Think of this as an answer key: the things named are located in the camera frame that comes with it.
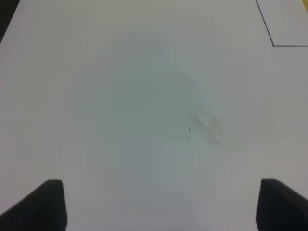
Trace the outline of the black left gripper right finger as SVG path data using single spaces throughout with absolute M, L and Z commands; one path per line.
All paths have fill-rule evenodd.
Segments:
M 277 179 L 262 179 L 256 224 L 259 231 L 306 231 L 308 200 Z

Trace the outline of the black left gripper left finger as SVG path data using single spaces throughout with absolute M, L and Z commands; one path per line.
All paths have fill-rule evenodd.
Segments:
M 63 181 L 45 181 L 0 215 L 2 231 L 65 231 L 67 210 Z

